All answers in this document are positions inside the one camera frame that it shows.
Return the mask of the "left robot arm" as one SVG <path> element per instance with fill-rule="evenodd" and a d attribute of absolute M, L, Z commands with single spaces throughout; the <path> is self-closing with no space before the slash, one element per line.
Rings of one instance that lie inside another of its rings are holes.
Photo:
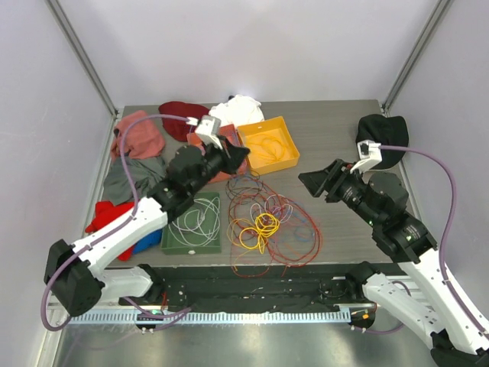
<path fill-rule="evenodd" d="M 72 244 L 59 240 L 50 247 L 44 281 L 71 317 L 83 315 L 100 301 L 131 297 L 153 305 L 162 298 L 164 281 L 150 265 L 118 270 L 108 266 L 146 235 L 184 214 L 218 173 L 237 172 L 249 149 L 226 138 L 221 144 L 179 148 L 163 180 L 129 211 L 83 239 Z"/>

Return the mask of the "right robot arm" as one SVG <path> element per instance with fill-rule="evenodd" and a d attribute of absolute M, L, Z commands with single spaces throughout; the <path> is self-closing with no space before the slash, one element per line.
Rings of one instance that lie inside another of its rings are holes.
<path fill-rule="evenodd" d="M 428 301 L 421 304 L 364 261 L 347 274 L 345 293 L 380 304 L 427 346 L 438 366 L 486 366 L 488 338 L 456 302 L 449 270 L 439 263 L 441 248 L 429 230 L 406 209 L 409 195 L 400 178 L 377 172 L 369 180 L 337 159 L 320 171 L 299 175 L 314 197 L 343 202 L 372 229 L 377 247 L 410 277 Z"/>

